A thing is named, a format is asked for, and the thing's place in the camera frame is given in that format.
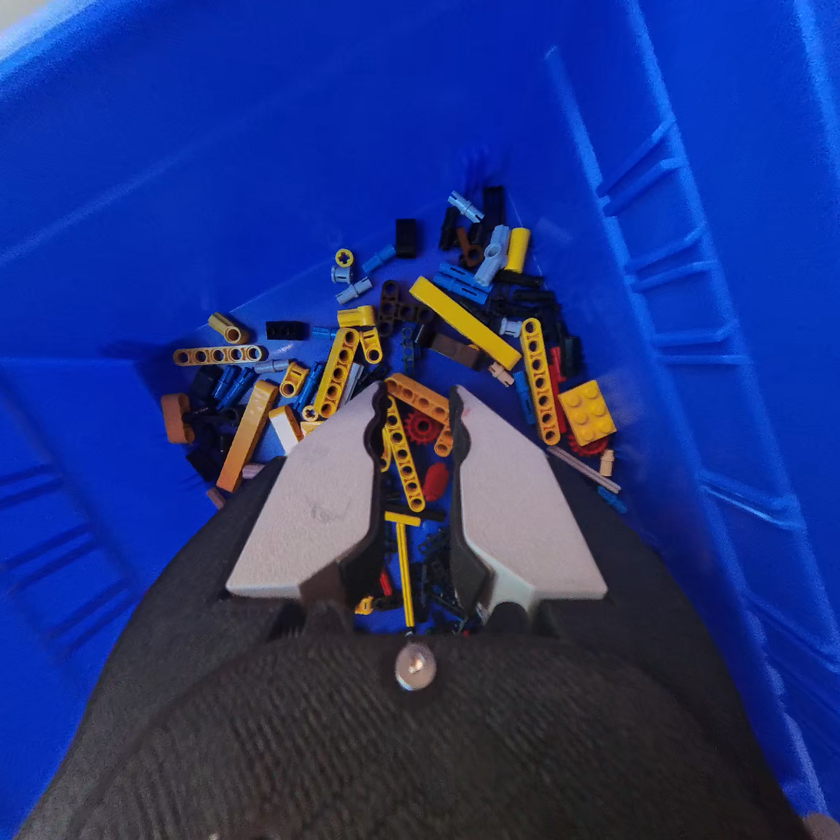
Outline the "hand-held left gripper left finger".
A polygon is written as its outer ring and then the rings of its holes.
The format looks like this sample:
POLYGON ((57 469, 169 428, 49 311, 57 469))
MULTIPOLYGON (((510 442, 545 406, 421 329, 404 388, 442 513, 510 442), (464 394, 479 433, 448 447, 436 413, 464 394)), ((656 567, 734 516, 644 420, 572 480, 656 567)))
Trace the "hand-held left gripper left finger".
POLYGON ((355 607, 371 593, 383 555, 388 404, 375 382, 291 450, 227 579, 231 595, 355 607))

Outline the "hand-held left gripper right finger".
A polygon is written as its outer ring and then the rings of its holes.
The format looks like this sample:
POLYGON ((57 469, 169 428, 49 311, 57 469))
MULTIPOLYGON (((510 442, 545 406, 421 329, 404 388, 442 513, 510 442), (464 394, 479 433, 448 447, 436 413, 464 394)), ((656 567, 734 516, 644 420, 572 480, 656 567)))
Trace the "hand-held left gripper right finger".
POLYGON ((464 610, 607 594, 548 456, 462 385, 449 390, 454 438, 449 567, 464 610))

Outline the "pile of lego pieces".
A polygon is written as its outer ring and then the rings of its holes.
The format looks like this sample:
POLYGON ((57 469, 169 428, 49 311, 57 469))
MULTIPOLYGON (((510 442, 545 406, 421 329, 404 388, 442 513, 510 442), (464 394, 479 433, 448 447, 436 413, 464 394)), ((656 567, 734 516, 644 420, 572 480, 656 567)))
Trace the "pile of lego pieces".
POLYGON ((616 432, 595 381, 569 389, 581 368, 579 340, 565 331, 543 278, 522 273, 530 232, 505 225, 501 187, 472 206, 453 192, 438 249, 460 249, 429 279, 411 286, 385 278, 380 300, 362 301, 371 274, 415 260, 417 221, 398 219, 395 242, 363 264, 340 248, 331 265, 340 289, 330 324, 212 314, 200 342, 174 350, 192 373, 188 390, 163 395, 171 444, 207 484, 221 508, 263 469, 257 450, 286 459, 375 382, 389 396, 382 431, 384 543, 379 578, 358 614, 404 610, 408 633, 434 621, 436 632, 469 634, 488 616, 468 614, 449 567, 454 438, 449 390, 462 385, 539 446, 553 468, 562 461, 594 480, 611 502, 616 432))

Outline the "blue plastic bin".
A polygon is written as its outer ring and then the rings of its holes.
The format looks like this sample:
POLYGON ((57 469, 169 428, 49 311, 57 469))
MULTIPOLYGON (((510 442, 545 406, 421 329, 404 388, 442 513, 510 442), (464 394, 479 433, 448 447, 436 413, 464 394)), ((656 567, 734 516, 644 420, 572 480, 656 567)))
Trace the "blue plastic bin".
POLYGON ((326 327, 329 266, 448 195, 532 232, 629 524, 782 789, 838 820, 838 2, 54 2, 2 27, 2 838, 214 511, 164 393, 222 312, 326 327))

